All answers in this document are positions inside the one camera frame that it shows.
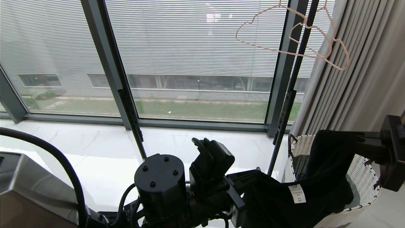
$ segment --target black cylindrical motor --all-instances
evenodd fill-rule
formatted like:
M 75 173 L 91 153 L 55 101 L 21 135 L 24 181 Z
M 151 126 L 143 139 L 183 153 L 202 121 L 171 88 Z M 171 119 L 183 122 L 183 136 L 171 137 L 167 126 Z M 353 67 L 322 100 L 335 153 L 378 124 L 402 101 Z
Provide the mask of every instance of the black cylindrical motor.
M 184 165 L 175 156 L 148 157 L 136 170 L 135 184 L 148 222 L 181 216 L 187 206 Z

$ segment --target robotic arm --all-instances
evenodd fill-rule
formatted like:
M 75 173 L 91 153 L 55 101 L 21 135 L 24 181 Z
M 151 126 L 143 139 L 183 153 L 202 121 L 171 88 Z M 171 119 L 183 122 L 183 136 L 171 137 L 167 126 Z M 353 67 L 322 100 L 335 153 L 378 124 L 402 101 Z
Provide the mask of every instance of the robotic arm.
M 13 137 L 9 131 L 9 129 L 1 128 L 0 134 Z M 405 181 L 405 127 L 400 118 L 398 116 L 386 116 L 380 132 L 346 133 L 349 133 L 356 141 L 355 153 L 380 165 L 380 185 L 383 188 L 398 191 Z M 242 226 L 247 210 L 241 195 L 257 181 L 257 176 L 261 173 L 260 170 L 225 175 L 235 160 L 230 151 L 223 144 L 214 140 L 193 138 L 192 141 L 198 147 L 200 154 L 190 166 L 189 183 L 186 183 L 184 165 L 179 158 L 172 155 L 155 154 L 146 158 L 138 167 L 134 184 L 124 194 L 122 204 L 126 194 L 135 186 L 139 192 L 139 198 L 136 201 L 123 207 L 120 206 L 118 212 L 101 211 L 96 213 L 86 207 L 84 216 L 86 220 L 84 222 L 79 221 L 79 226 L 135 228 L 139 227 L 138 220 L 142 218 L 144 218 L 143 228 L 191 228 L 199 225 L 206 226 L 211 219 L 224 219 L 226 228 L 228 227 L 228 219 L 235 227 Z M 66 216 L 59 213 L 61 212 L 61 205 L 47 207 L 45 203 L 44 206 L 43 200 L 38 200 L 42 197 L 38 196 L 38 191 L 34 196 L 27 196 L 27 191 L 23 191 L 24 188 L 17 187 L 15 184 L 19 183 L 18 180 L 25 174 L 31 174 L 34 178 L 41 180 L 44 180 L 44 176 L 52 176 L 52 181 L 57 178 L 47 173 L 46 170 L 35 171 L 42 168 L 38 164 L 29 165 L 29 169 L 24 168 L 23 164 L 34 163 L 26 157 L 25 161 L 17 160 L 12 158 L 10 153 L 0 153 L 1 204 L 4 205 L 12 192 L 20 196 L 18 202 L 31 200 L 31 202 L 40 205 L 41 208 L 58 214 L 66 220 Z M 2 187 L 5 187 L 7 183 L 13 183 L 14 186 L 8 186 L 8 190 L 4 191 Z M 63 200 L 63 196 L 58 194 L 53 194 L 53 198 L 59 201 Z M 138 211 L 140 204 L 142 204 L 143 209 Z M 74 214 L 79 211 L 80 217 L 80 209 L 76 207 L 73 211 Z M 66 224 L 75 225 L 73 220 L 66 222 Z M 48 222 L 41 220 L 40 222 L 43 223 L 41 227 L 47 227 L 45 224 Z M 5 224 L 4 227 L 18 227 L 16 224 L 18 223 L 9 223 Z

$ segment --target clothing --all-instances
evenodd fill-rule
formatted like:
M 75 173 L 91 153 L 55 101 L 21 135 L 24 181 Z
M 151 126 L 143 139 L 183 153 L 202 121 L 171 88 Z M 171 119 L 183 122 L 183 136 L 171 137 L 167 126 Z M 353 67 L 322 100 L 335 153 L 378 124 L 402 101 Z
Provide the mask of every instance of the clothing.
M 243 228 L 309 228 L 325 216 L 339 213 L 353 200 L 346 173 L 354 157 L 355 138 L 346 132 L 319 131 L 311 147 L 303 180 L 279 183 L 264 173 L 244 196 Z M 305 203 L 294 203 L 288 186 L 299 184 Z

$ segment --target gray curtain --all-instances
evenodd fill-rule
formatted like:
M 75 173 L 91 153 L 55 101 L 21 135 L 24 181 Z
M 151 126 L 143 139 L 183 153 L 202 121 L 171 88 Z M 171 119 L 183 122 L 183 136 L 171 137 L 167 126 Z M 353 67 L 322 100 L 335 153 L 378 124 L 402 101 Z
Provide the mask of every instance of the gray curtain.
M 316 60 L 294 123 L 294 135 L 321 129 L 378 131 L 387 114 L 405 110 L 405 1 L 336 1 L 333 19 L 345 43 L 350 66 L 338 71 Z M 321 51 L 327 52 L 323 44 Z M 334 44 L 329 60 L 345 64 Z

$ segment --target grass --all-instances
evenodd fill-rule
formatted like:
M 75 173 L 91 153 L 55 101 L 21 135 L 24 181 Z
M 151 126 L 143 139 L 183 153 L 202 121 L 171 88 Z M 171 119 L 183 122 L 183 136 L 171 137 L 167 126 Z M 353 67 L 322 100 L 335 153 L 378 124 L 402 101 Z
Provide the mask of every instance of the grass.
M 61 101 L 58 98 L 38 101 L 34 98 L 23 98 L 31 111 L 62 112 L 78 115 L 118 116 L 117 105 L 113 100 L 62 100 L 68 101 L 53 109 L 49 105 Z M 202 102 L 202 101 L 159 101 L 136 100 L 138 113 L 146 118 L 173 118 L 195 120 L 222 120 L 262 123 L 267 109 L 267 102 L 230 103 L 230 102 Z M 295 120 L 301 104 L 294 103 L 289 117 Z

